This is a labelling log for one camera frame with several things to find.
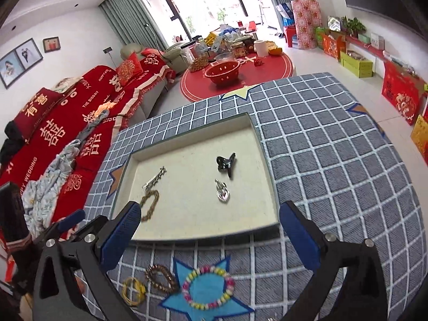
yellow box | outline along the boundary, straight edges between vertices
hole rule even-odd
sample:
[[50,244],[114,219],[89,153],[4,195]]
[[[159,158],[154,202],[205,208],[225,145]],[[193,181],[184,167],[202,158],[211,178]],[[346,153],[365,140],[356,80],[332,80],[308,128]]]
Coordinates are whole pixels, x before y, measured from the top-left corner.
[[343,67],[359,78],[373,76],[373,62],[370,60],[356,60],[345,52],[340,52],[340,62]]

metal screw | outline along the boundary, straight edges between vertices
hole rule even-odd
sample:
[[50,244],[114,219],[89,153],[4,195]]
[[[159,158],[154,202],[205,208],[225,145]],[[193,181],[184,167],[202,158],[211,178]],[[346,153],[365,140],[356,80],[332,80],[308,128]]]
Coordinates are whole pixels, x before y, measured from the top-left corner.
[[95,240],[95,235],[93,235],[93,234],[88,234],[86,237],[85,237],[85,241],[87,242],[87,243],[91,243],[91,242],[93,242]]
[[52,247],[53,245],[55,245],[55,239],[49,239],[48,241],[46,241],[47,247]]
[[327,233],[326,235],[325,235],[325,238],[327,239],[327,241],[329,241],[329,242],[333,242],[333,241],[336,241],[336,239],[337,239],[337,237],[336,237],[336,234],[334,234],[334,233]]
[[365,239],[364,243],[367,247],[373,247],[375,245],[372,239]]

floor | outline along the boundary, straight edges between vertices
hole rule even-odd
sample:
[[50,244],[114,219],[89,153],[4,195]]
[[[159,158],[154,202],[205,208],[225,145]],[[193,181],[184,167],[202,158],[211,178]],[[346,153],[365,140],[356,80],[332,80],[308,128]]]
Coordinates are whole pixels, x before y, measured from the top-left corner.
[[[296,67],[296,75],[330,72],[335,76],[362,104],[373,119],[385,130],[406,164],[416,193],[421,203],[425,228],[428,228],[428,167],[421,154],[410,139],[412,127],[400,116],[397,110],[381,95],[383,79],[379,76],[359,79],[346,70],[334,58],[329,57],[320,49],[299,50],[288,48],[284,39],[273,35],[273,31],[262,29],[258,32],[259,39],[273,40],[290,57]],[[180,82],[176,83],[157,101],[151,116],[168,112],[190,103],[180,91]]]

orange bowl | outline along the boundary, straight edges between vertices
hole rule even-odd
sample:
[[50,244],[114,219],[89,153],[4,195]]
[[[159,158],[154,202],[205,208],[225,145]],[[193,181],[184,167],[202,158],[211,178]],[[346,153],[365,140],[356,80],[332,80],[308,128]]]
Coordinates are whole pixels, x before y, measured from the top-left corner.
[[205,77],[216,85],[228,85],[238,78],[239,67],[240,62],[229,60],[208,68],[205,71]]

blue star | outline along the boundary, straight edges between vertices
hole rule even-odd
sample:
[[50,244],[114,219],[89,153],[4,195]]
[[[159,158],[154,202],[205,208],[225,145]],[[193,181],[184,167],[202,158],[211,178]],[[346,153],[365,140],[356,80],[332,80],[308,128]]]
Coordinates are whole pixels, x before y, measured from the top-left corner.
[[[214,265],[228,271],[229,263],[230,256]],[[186,276],[192,271],[193,268],[174,258],[174,274],[180,286],[183,285],[186,280]],[[203,274],[192,281],[189,292],[195,302],[207,304],[219,299],[225,290],[226,284],[224,282],[224,278],[216,274]],[[246,306],[235,297],[232,297],[221,307],[209,310],[198,310],[192,308],[189,303],[187,303],[181,291],[165,298],[161,303],[159,303],[159,306],[185,314],[189,321],[201,321],[202,319],[205,321],[214,321],[217,318],[225,318],[254,312],[253,309]]]

